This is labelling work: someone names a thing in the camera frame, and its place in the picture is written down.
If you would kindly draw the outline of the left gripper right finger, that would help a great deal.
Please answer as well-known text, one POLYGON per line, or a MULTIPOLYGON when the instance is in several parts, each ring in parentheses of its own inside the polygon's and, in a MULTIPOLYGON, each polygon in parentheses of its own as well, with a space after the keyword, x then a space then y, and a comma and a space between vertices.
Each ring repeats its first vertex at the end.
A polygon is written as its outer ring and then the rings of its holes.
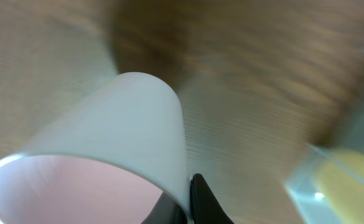
POLYGON ((234 224, 202 174, 194 174, 190 181, 190 210, 195 224, 234 224))

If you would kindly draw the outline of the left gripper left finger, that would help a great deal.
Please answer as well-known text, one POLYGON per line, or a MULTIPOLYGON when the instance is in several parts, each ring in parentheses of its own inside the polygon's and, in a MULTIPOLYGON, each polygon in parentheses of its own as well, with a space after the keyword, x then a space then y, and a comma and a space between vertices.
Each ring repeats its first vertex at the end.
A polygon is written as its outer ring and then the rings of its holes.
POLYGON ((187 217, 181 207, 166 193, 162 193, 159 200, 144 219, 142 224, 187 224, 187 217))

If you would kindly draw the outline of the pink cup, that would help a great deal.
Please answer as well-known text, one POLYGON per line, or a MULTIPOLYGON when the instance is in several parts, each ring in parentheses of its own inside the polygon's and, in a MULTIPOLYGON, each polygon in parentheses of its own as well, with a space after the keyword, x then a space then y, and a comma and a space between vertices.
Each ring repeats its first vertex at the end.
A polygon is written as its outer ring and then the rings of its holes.
POLYGON ((161 196, 190 216, 189 187, 177 95, 129 72, 0 160, 0 223, 142 223, 161 196))

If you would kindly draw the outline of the yellow cup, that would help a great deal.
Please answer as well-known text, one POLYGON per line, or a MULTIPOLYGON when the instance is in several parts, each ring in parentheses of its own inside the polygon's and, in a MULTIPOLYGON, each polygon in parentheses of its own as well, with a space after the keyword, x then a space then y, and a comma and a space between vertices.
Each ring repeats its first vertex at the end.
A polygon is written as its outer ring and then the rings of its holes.
POLYGON ((333 151, 316 169, 314 184, 342 223, 364 224, 364 154, 333 151))

